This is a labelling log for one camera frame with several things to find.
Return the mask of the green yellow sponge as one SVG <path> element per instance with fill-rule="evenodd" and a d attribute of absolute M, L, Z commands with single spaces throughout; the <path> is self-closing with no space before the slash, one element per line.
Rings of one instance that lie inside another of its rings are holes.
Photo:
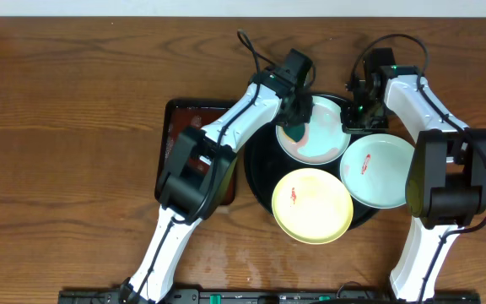
<path fill-rule="evenodd" d="M 283 132 L 286 138 L 292 143 L 299 143 L 306 139 L 306 126 L 305 124 L 294 125 L 291 127 L 283 128 Z"/>

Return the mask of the light green plate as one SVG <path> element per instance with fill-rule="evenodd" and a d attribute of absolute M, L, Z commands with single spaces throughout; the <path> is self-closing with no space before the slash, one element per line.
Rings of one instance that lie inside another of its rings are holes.
<path fill-rule="evenodd" d="M 413 152 L 409 142 L 394 135 L 377 133 L 359 138 L 343 153 L 341 181 L 352 197 L 368 207 L 403 206 Z"/>
<path fill-rule="evenodd" d="M 342 129 L 341 107 L 337 103 L 317 95 L 312 100 L 314 106 L 310 121 L 303 123 L 306 126 L 305 141 L 290 142 L 281 126 L 276 126 L 276 137 L 283 151 L 298 162 L 323 165 L 343 154 L 351 135 Z"/>

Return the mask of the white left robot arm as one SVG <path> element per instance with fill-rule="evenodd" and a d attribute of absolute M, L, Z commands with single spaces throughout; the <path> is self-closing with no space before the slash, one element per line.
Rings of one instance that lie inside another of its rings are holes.
<path fill-rule="evenodd" d="M 121 285 L 121 303 L 165 298 L 192 233 L 224 200 L 238 152 L 257 130 L 270 122 L 290 126 L 310 120 L 313 104 L 301 93 L 313 67 L 306 55 L 291 50 L 282 64 L 258 70 L 223 116 L 179 133 L 157 180 L 153 238 L 136 273 Z"/>

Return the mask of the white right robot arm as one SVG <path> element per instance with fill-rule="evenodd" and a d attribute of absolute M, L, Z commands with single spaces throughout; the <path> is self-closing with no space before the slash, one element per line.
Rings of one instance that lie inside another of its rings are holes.
<path fill-rule="evenodd" d="M 343 106 L 347 133 L 378 133 L 394 113 L 415 142 L 405 182 L 412 215 L 408 239 L 390 274 L 396 299 L 425 303 L 433 299 L 435 280 L 454 240 L 486 223 L 486 129 L 470 128 L 432 92 L 424 70 L 397 65 L 392 49 L 367 47 L 356 60 L 364 77 L 351 75 L 354 95 Z"/>

